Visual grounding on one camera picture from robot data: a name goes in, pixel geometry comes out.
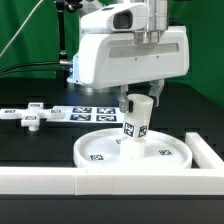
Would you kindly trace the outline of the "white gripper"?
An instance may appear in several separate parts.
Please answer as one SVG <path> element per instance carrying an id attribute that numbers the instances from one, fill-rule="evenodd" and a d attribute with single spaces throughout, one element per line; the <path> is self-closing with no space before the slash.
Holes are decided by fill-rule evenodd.
<path id="1" fill-rule="evenodd" d="M 186 28 L 168 24 L 166 3 L 118 3 L 81 18 L 78 74 L 95 89 L 120 86 L 122 113 L 133 111 L 128 84 L 150 81 L 149 96 L 159 105 L 164 78 L 189 69 Z"/>

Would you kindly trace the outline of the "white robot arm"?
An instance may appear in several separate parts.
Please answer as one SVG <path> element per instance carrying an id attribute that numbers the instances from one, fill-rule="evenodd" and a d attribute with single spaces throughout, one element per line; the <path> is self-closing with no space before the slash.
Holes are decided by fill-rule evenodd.
<path id="1" fill-rule="evenodd" d="M 164 80 L 189 69 L 186 27 L 168 22 L 168 0 L 119 0 L 107 6 L 83 0 L 78 52 L 70 83 L 92 89 L 116 88 L 120 111 L 130 112 L 130 84 L 148 82 L 158 99 Z"/>

